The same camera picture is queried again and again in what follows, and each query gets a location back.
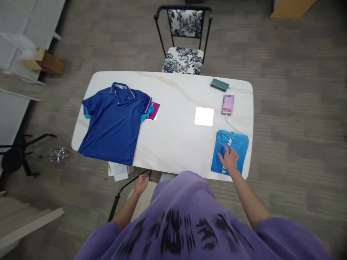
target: white cable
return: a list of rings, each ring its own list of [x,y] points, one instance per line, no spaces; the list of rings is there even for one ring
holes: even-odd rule
[[[229,89],[236,91],[236,92],[240,92],[240,93],[246,93],[246,94],[252,94],[253,95],[253,91],[247,91],[247,90],[241,90],[238,88],[233,88],[233,87],[228,87]]]
[[[227,115],[225,115],[225,121],[226,121],[226,123],[227,123],[228,125],[230,125],[229,122],[228,122],[228,120],[227,120]],[[237,130],[237,129],[236,129],[235,127],[233,127],[232,125],[230,125],[230,126],[231,126],[236,132],[238,132],[238,134],[247,135],[248,137],[252,137],[252,136],[253,136],[253,135],[245,134],[245,133],[243,133],[243,132]]]
[[[233,87],[228,87],[229,89],[233,90],[233,91],[236,91],[236,92],[240,92],[240,93],[245,93],[245,94],[252,94],[253,95],[253,91],[247,91],[247,90],[240,90],[240,89],[237,89],[237,88],[233,88]],[[231,124],[229,124],[228,120],[227,120],[227,115],[225,115],[225,121],[228,125],[231,126],[231,128],[233,128],[236,132],[238,132],[239,134],[243,134],[243,135],[247,135],[249,137],[252,137],[253,135],[248,135],[248,134],[245,134],[239,130],[237,130],[235,127],[233,127]]]

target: smartphone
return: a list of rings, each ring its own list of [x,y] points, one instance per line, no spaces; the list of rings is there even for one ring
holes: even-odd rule
[[[225,95],[223,97],[222,115],[231,116],[234,107],[234,96]]]

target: floral chair cushion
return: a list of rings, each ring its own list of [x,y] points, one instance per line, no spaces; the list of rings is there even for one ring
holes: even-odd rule
[[[203,11],[168,10],[170,29],[173,36],[196,37],[201,36]]]
[[[162,72],[200,75],[204,52],[181,47],[169,48]]]

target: wooden block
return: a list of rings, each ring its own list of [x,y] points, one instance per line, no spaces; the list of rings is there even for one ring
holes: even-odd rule
[[[48,74],[62,75],[65,64],[44,48],[38,48],[35,60],[23,60],[25,66],[32,70],[43,70]]]
[[[270,18],[299,19],[317,0],[274,0]]]

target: shirt sleeve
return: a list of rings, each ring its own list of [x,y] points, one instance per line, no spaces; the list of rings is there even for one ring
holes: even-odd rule
[[[255,232],[280,259],[332,260],[313,233],[290,220],[273,218],[262,221]]]
[[[89,236],[75,260],[94,260],[102,257],[121,233],[117,223],[109,222],[99,226]]]
[[[151,104],[152,98],[146,93],[141,92],[140,114],[146,114]]]
[[[100,102],[100,92],[96,93],[94,96],[91,96],[82,101],[82,104],[88,109],[88,114],[94,114]]]

